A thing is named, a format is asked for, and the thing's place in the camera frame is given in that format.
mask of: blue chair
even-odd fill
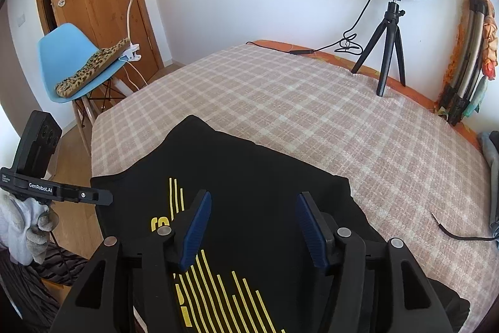
[[[96,115],[100,113],[95,104],[88,100],[87,95],[95,88],[109,80],[123,65],[126,59],[120,59],[113,62],[96,78],[89,82],[70,98],[62,98],[56,94],[56,84],[72,76],[76,71],[82,68],[88,59],[98,48],[74,25],[65,23],[57,29],[48,33],[38,42],[38,60],[41,68],[43,84],[48,97],[57,103],[72,102],[76,122],[83,139],[83,144],[90,154],[90,148],[83,133],[82,119],[80,118],[80,109],[84,118],[84,112],[93,124]],[[77,104],[81,100],[84,109]]]

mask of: plaid blanket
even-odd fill
[[[328,63],[243,45],[163,77],[101,114],[93,176],[146,156],[186,116],[348,177],[373,227],[402,238],[427,276],[471,302],[472,332],[499,294],[499,252],[487,236],[490,170],[446,122],[376,80]]]

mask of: wooden floor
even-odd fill
[[[171,64],[160,69],[149,83],[178,70],[180,66]],[[86,126],[90,140],[90,126]],[[63,184],[90,186],[92,177],[91,160],[83,147],[77,127],[67,132],[59,142],[59,156],[56,175],[52,178]],[[54,230],[57,242],[82,257],[90,258],[102,242],[95,207],[87,203],[55,202],[53,209],[59,215],[59,225]]]

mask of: black t-shirt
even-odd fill
[[[174,279],[185,324],[193,331],[199,326],[234,333],[317,332],[332,277],[314,268],[301,235],[295,202],[302,191],[340,227],[364,240],[384,241],[350,197],[348,179],[216,132],[195,116],[131,168],[93,178],[92,186],[113,193],[113,203],[97,207],[97,215],[103,236],[122,241],[171,223],[198,190],[211,193],[198,261]],[[435,286],[462,306],[455,292]]]

